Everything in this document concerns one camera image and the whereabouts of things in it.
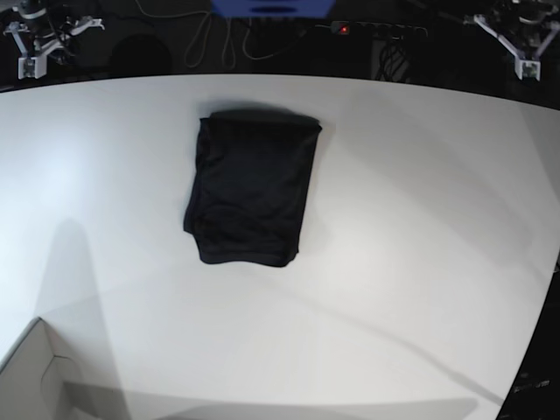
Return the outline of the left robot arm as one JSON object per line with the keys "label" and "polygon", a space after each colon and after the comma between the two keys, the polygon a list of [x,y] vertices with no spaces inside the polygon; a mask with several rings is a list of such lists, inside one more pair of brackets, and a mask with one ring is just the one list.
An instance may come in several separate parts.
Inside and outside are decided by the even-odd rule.
{"label": "left robot arm", "polygon": [[543,41],[550,22],[559,19],[559,2],[499,1],[494,13],[500,34],[519,49],[533,49]]}

